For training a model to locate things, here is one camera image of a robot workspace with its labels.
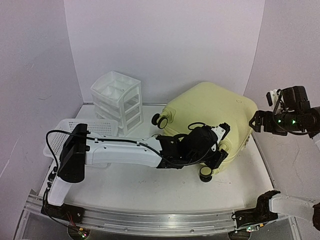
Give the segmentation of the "pale yellow hard suitcase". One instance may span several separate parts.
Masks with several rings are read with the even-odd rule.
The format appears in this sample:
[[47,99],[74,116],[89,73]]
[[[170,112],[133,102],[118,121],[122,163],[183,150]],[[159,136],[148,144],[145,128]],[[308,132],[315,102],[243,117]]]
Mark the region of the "pale yellow hard suitcase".
[[155,114],[151,123],[163,130],[163,136],[188,134],[195,122],[216,127],[230,125],[228,135],[219,144],[228,156],[217,169],[209,170],[205,164],[199,171],[202,182],[209,182],[243,150],[252,133],[249,121],[257,111],[249,98],[229,91],[211,82],[202,82],[170,101],[161,113]]

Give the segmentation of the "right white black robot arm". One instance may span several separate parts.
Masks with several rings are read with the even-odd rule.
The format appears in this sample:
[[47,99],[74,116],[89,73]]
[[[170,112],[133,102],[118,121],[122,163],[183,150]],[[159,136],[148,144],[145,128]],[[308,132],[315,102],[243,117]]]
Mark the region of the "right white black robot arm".
[[[271,111],[258,110],[249,121],[254,132],[279,136],[309,136],[320,145],[320,108],[311,107],[303,86],[274,89],[266,94]],[[231,216],[236,230],[252,232],[275,221],[280,214],[304,219],[320,228],[320,202],[270,190],[261,194],[254,208],[237,210]]]

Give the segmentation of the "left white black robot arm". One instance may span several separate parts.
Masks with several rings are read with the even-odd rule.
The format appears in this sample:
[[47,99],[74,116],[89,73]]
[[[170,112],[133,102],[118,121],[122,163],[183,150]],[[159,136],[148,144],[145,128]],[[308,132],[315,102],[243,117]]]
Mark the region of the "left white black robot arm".
[[54,155],[56,166],[50,173],[43,195],[43,206],[57,219],[67,214],[64,204],[73,184],[85,179],[85,166],[96,164],[134,164],[157,169],[182,169],[204,164],[210,171],[218,168],[229,155],[219,147],[231,130],[227,123],[210,126],[193,123],[189,133],[174,136],[157,135],[146,140],[139,138],[90,137],[88,125],[79,123],[72,132],[54,129],[68,138],[59,156]]

